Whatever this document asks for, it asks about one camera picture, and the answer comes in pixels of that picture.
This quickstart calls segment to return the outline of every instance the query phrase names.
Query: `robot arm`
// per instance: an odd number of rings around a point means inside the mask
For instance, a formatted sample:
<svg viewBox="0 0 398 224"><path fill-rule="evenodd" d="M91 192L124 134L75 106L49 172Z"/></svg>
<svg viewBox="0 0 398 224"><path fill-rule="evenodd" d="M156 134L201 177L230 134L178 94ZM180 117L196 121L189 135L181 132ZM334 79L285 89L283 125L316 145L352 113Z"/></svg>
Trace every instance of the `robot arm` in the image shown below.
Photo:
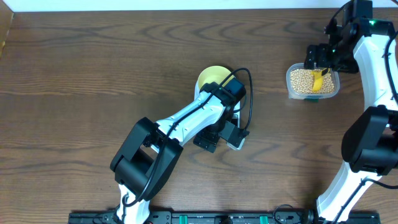
<svg viewBox="0 0 398 224"><path fill-rule="evenodd" d="M245 94L244 85L235 77L224 86L217 82L205 83L195 100L174 115L155 123L148 118L138 121L111 163L121 191L117 219L133 224L141 224L147 219L150 199L169 179L182 153L182 146L195 135L193 143L207 151L214 152L220 138L225 139L231 148L240 150L249 132L238 128L236 115L239 112L236 109ZM156 159L149 157L141 146L158 152ZM148 183L154 169L152 181ZM139 195L142 200L127 206Z"/></svg>
<svg viewBox="0 0 398 224"><path fill-rule="evenodd" d="M389 54L385 53L388 42L394 38L394 26L392 22L373 19L371 1L350 1L338 12L342 9L343 25L338 26L336 15L333 16L325 27L329 43L308 46L305 59L308 69L313 69L316 63L318 67L335 71L361 72L365 112L346 132L341 146L344 161L329 188L317 199L318 221L334 223L348 219L349 211L372 184L367 182L350 198L363 179L379 180L398 163L397 140L383 134L386 126L396 130L398 105L394 85L391 85L391 82L398 83L394 40L387 51ZM386 57L391 79L386 70Z"/></svg>

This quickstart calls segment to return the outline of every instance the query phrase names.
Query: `brown box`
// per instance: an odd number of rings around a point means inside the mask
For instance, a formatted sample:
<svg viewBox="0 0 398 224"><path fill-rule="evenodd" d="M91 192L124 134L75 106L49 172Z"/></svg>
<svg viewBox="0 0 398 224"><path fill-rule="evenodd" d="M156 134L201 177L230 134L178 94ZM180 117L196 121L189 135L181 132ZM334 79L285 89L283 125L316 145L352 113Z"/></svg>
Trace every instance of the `brown box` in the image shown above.
<svg viewBox="0 0 398 224"><path fill-rule="evenodd" d="M14 13L7 7L6 3L0 0L0 58L2 50L6 45L6 39L11 27Z"/></svg>

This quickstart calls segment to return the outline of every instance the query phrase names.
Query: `white backdrop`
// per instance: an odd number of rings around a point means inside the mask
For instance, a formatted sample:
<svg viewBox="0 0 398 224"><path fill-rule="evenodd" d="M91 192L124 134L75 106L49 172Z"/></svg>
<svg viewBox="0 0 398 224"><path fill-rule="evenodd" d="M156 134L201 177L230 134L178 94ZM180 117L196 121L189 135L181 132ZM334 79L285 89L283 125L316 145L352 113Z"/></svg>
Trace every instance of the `white backdrop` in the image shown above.
<svg viewBox="0 0 398 224"><path fill-rule="evenodd" d="M3 0L14 12L341 7L348 0ZM397 7L374 0L373 7Z"/></svg>

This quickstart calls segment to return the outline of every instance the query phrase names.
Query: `plastic container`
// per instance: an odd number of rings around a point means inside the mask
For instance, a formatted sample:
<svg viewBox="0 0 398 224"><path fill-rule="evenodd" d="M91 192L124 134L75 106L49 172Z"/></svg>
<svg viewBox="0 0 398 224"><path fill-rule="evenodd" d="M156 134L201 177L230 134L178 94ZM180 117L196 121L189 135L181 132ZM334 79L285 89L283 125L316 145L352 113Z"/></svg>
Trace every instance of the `plastic container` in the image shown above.
<svg viewBox="0 0 398 224"><path fill-rule="evenodd" d="M335 96L338 93L338 90L340 89L340 80L338 78L338 72L334 72L334 71L331 71L331 81L333 82L333 84L335 86L335 90L332 93L311 94L311 93L297 93L296 91L294 91L293 87L292 87L292 82L290 81L290 73L296 69L303 69L303 68L304 68L304 63L297 63L297 64L292 65L286 72L287 91L289 92L290 99L298 99L298 100L325 99L325 98L330 98L332 96Z"/></svg>

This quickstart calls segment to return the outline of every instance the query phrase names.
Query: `wooden table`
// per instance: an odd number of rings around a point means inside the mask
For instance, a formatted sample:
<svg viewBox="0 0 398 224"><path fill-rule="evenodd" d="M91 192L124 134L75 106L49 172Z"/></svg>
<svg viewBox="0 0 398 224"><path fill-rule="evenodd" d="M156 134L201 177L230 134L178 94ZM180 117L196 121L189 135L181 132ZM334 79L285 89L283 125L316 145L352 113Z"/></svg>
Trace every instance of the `wooden table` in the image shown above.
<svg viewBox="0 0 398 224"><path fill-rule="evenodd" d="M239 152L187 143L152 205L313 208L340 168L341 138L363 112L361 79L340 74L339 94L313 103L288 99L285 73L303 62L307 45L327 41L323 26L334 12L16 14L0 60L0 223L66 223L72 210L117 206L109 163L124 138L138 119L156 121L191 102L211 65L252 71L251 133ZM396 9L374 17L398 26ZM397 201L397 192L372 186L355 209L396 223Z"/></svg>

